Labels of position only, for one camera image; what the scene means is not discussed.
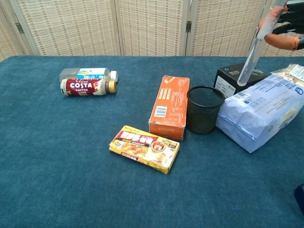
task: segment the black mesh pencil holder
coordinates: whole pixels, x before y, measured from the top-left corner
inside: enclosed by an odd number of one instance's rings
[[[196,134],[209,134],[215,128],[219,108],[225,97],[209,86],[196,86],[187,93],[186,128]]]

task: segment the curry roux box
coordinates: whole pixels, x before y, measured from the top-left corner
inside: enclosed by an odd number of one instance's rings
[[[186,126],[187,92],[190,79],[165,75],[161,81],[149,131],[165,138],[183,140]]]
[[[178,142],[124,126],[110,143],[110,151],[168,173],[180,148]]]

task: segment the clear plastic tube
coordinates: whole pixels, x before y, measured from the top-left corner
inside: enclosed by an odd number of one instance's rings
[[[260,58],[262,51],[264,50],[266,44],[264,37],[267,34],[272,33],[272,31],[274,30],[274,27],[280,15],[284,11],[287,2],[287,0],[274,0],[272,2],[263,22],[263,25],[256,36],[256,40],[251,48],[250,54],[247,57],[241,74],[237,80],[237,84],[239,86],[245,86],[247,84],[248,79],[250,78],[250,75],[252,74],[257,64],[257,61]]]

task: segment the yellow box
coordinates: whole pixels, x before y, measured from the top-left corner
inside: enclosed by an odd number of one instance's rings
[[[109,150],[167,174],[179,148],[178,142],[124,126],[111,141]]]

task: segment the orange cardboard box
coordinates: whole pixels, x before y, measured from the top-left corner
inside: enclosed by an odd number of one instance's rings
[[[161,81],[152,114],[150,133],[183,140],[186,126],[187,92],[190,79],[165,75]]]

